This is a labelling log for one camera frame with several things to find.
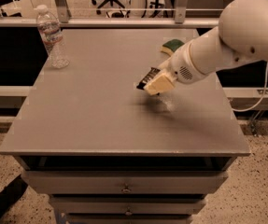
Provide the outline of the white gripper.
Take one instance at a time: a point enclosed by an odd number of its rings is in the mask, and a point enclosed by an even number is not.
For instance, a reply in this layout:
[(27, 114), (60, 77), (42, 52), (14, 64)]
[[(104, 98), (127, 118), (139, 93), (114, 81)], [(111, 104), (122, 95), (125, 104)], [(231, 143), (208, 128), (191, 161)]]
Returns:
[(160, 71), (144, 87), (149, 95), (164, 93), (175, 87), (176, 81), (191, 84), (203, 80), (203, 74), (192, 62), (190, 43), (178, 48), (166, 61), (158, 66)]

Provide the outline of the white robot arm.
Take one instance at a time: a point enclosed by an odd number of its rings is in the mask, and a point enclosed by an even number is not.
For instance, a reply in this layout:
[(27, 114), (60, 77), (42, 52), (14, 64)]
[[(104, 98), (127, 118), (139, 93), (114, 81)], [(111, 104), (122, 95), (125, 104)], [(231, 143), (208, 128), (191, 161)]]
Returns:
[(234, 0), (221, 12), (217, 27), (178, 48), (138, 87), (155, 95), (177, 82), (192, 84), (256, 61), (268, 62), (268, 0)]

